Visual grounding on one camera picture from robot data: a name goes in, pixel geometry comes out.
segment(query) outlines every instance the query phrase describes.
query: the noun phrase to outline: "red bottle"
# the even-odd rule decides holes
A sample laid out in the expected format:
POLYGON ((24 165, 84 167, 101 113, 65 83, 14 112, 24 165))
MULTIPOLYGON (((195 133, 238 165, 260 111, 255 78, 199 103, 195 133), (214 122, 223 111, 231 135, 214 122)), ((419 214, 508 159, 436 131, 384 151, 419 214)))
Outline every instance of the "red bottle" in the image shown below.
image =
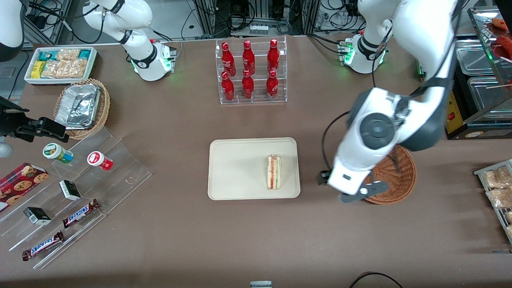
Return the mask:
POLYGON ((234 85, 233 81, 229 79, 229 74, 226 71, 222 71, 222 92, 224 93, 224 97, 226 101, 233 102, 234 101, 234 85))
POLYGON ((227 42, 222 42, 222 66, 224 66, 224 71, 229 73, 229 76, 234 77, 237 74, 237 70, 234 67, 234 57, 233 53, 229 50, 229 44, 227 42))
POLYGON ((254 94, 254 80, 252 80, 251 73, 248 69, 244 70, 242 87, 244 88, 244 97, 248 100, 251 100, 252 95, 254 94))
POLYGON ((274 101, 278 97, 278 85, 279 81, 275 77, 275 70, 270 70, 270 73, 268 73, 269 77, 267 79, 267 99, 270 101, 274 101))
POLYGON ((275 69, 276 71, 279 68, 279 50, 278 50, 278 41, 276 39, 270 40, 270 50, 268 50, 267 54, 268 61, 268 73, 270 70, 275 69))
POLYGON ((244 41, 244 54, 242 55, 244 61, 244 69, 249 70, 251 75, 256 73, 256 62, 254 61, 254 51, 251 49, 251 41, 244 41))

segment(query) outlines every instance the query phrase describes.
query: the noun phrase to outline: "wicker basket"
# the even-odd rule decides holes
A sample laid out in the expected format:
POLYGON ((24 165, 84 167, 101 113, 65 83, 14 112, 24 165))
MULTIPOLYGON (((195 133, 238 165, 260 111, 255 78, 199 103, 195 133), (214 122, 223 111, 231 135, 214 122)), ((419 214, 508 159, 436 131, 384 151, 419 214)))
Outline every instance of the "wicker basket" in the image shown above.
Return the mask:
MULTIPOLYGON (((394 204, 404 200, 414 189, 416 184, 416 166, 410 153, 400 145, 397 145, 384 160, 373 169, 374 180, 385 181, 389 184, 389 190, 377 194, 366 201, 375 204, 394 204)), ((365 183, 370 183, 368 176, 365 183)))
MULTIPOLYGON (((71 84, 71 86, 77 85, 85 85, 85 84, 95 84, 101 88, 101 94, 98 104, 98 111, 96 112, 96 118, 94 119, 94 126, 89 130, 66 130, 66 134, 68 134, 72 139, 82 140, 88 135, 94 135, 98 133, 103 126, 105 125, 106 119, 109 116, 109 108, 110 108, 110 96, 109 92, 106 90, 105 86, 96 79, 87 79, 82 80, 77 83, 71 84)), ((57 100, 57 104, 53 109, 53 117, 57 116, 57 111, 60 107, 60 101, 62 100, 62 96, 64 95, 64 91, 60 94, 59 99, 57 100)))

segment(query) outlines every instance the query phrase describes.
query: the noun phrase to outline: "bread slice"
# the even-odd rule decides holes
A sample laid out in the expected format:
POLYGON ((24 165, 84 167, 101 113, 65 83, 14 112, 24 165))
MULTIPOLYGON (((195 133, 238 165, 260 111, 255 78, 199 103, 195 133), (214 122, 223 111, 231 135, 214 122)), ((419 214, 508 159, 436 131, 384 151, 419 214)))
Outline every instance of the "bread slice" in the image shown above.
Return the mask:
POLYGON ((268 190, 281 188, 281 156, 279 155, 268 157, 267 188, 268 190))

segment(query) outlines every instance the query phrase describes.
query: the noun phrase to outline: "brown table surface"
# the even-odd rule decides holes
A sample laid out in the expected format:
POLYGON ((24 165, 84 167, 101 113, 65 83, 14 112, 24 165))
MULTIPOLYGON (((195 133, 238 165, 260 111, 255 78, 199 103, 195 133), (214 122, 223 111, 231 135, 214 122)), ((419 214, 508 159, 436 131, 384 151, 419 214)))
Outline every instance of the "brown table surface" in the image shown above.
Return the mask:
MULTIPOLYGON (((186 42, 175 73, 153 83, 134 73, 121 46, 97 46, 94 76, 112 99, 107 126, 153 175, 43 270, 0 241, 0 286, 348 287, 379 271, 404 287, 511 287, 512 255, 492 254, 509 248, 505 234, 472 171, 512 158, 512 140, 442 140, 412 154, 418 179, 402 203, 342 204, 335 189, 316 185, 320 139, 372 87, 371 76, 340 67, 305 36, 287 39, 288 102, 258 107, 219 104, 214 40, 186 42), (259 137, 297 141, 300 196, 210 200, 210 143, 259 137)), ((377 85, 410 93, 414 59, 393 40, 389 48, 377 85)), ((29 116, 51 117, 61 91, 26 85, 20 104, 29 116)), ((333 127, 329 158, 345 132, 344 121, 333 127)), ((41 149, 52 140, 7 142, 15 152, 0 160, 0 175, 25 161, 50 164, 41 149)))

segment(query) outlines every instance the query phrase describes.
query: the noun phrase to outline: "acrylic display stand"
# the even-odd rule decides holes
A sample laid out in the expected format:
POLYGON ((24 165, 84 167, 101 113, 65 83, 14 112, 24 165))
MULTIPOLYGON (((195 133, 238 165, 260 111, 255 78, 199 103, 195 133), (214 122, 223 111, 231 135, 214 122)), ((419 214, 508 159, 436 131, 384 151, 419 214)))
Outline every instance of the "acrylic display stand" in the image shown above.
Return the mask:
POLYGON ((217 63, 217 80, 219 82, 219 96, 221 104, 253 104, 253 103, 279 103, 286 102, 288 98, 288 89, 287 89, 287 49, 286 49, 286 37, 255 37, 251 38, 251 47, 254 51, 254 57, 256 62, 256 71, 252 76, 254 80, 254 95, 251 100, 248 100, 244 97, 243 89, 242 89, 242 79, 243 79, 243 71, 244 65, 242 61, 242 54, 244 53, 244 45, 239 40, 235 39, 224 39, 216 41, 215 48, 215 60, 217 63), (277 39, 278 40, 278 50, 279 50, 279 68, 277 72, 277 79, 279 81, 278 86, 278 96, 275 100, 267 99, 267 79, 268 79, 268 69, 267 69, 267 54, 270 49, 270 40, 277 39), (221 43, 228 42, 229 49, 234 56, 234 66, 237 69, 237 74, 231 78, 234 84, 234 96, 235 100, 233 102, 226 101, 224 97, 224 93, 222 92, 222 77, 221 73, 224 71, 224 67, 222 66, 222 49, 221 43))
POLYGON ((2 246, 18 254, 20 261, 23 251, 31 249, 62 230, 65 242, 53 245, 27 262, 34 269, 42 269, 48 265, 151 176, 146 167, 124 147, 121 139, 107 128, 84 138, 70 151, 74 154, 73 161, 69 164, 54 161, 47 168, 50 177, 34 189, 39 192, 29 192, 0 213, 2 246), (112 159, 112 169, 104 171, 89 165, 87 156, 92 151, 100 151, 112 159), (63 179, 75 182, 82 195, 80 200, 71 201, 64 198, 59 186, 63 179), (100 208, 64 230, 62 220, 94 198, 98 200, 100 208), (32 224, 23 213, 26 207, 42 208, 52 221, 46 226, 32 224))

